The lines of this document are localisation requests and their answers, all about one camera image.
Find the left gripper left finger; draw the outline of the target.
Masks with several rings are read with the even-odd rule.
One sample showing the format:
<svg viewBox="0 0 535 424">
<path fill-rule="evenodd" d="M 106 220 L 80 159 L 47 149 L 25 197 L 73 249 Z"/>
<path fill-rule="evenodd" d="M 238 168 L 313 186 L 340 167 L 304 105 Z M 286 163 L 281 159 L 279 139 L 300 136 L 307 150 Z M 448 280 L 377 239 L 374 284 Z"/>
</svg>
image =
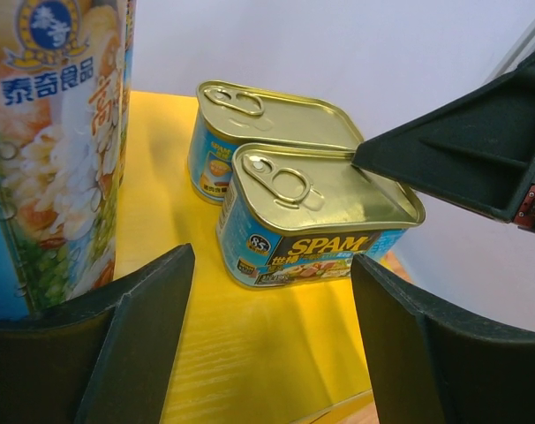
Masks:
<svg viewBox="0 0 535 424">
<path fill-rule="evenodd" d="M 176 246 L 102 288 L 0 321 L 0 423 L 156 423 L 192 288 Z"/>
</svg>

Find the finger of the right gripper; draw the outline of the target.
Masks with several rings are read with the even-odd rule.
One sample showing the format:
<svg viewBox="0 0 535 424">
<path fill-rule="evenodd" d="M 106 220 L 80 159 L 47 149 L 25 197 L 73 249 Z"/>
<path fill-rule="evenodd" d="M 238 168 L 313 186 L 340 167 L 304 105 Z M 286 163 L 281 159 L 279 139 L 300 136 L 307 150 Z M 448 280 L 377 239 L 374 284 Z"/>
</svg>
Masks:
<svg viewBox="0 0 535 424">
<path fill-rule="evenodd" d="M 483 87 L 363 142 L 354 166 L 504 223 L 535 223 L 535 52 Z"/>
</svg>

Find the gold rectangular tin can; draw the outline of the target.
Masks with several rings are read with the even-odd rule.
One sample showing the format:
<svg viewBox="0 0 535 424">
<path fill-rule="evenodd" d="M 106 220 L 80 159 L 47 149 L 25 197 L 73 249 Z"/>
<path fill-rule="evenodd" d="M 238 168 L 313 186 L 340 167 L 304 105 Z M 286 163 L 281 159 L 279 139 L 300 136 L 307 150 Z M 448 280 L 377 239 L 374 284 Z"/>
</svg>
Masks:
<svg viewBox="0 0 535 424">
<path fill-rule="evenodd" d="M 351 151 L 239 147 L 216 225 L 227 271 L 252 288 L 337 279 L 377 261 L 425 208 L 406 185 L 356 168 Z"/>
</svg>

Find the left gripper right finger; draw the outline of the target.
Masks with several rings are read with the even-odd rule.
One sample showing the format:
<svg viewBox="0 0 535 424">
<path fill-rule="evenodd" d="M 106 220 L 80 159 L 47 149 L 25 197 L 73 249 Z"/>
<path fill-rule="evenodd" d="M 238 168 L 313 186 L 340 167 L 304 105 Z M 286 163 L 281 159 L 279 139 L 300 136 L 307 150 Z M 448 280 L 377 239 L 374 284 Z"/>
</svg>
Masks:
<svg viewBox="0 0 535 424">
<path fill-rule="evenodd" d="M 358 254 L 351 283 L 381 423 L 535 423 L 535 332 L 474 314 Z"/>
</svg>

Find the gold oval tin can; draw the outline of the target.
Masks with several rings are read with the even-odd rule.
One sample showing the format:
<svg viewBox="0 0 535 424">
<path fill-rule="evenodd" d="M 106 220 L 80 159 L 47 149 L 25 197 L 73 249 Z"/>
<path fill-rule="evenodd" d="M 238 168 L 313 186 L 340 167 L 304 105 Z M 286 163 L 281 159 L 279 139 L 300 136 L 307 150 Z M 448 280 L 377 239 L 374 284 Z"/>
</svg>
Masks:
<svg viewBox="0 0 535 424">
<path fill-rule="evenodd" d="M 196 90 L 198 112 L 188 154 L 193 187 L 220 204 L 232 156 L 247 142 L 354 151 L 364 140 L 348 114 L 330 102 L 221 80 Z"/>
</svg>

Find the colourful tall can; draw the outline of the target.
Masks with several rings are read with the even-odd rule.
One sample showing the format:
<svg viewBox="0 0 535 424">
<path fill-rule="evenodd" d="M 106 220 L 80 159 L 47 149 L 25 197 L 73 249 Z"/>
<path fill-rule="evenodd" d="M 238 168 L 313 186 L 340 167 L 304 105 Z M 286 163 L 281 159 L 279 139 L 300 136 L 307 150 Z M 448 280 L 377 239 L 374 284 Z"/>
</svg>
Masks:
<svg viewBox="0 0 535 424">
<path fill-rule="evenodd" d="M 0 1 L 0 320 L 109 283 L 133 1 Z"/>
</svg>

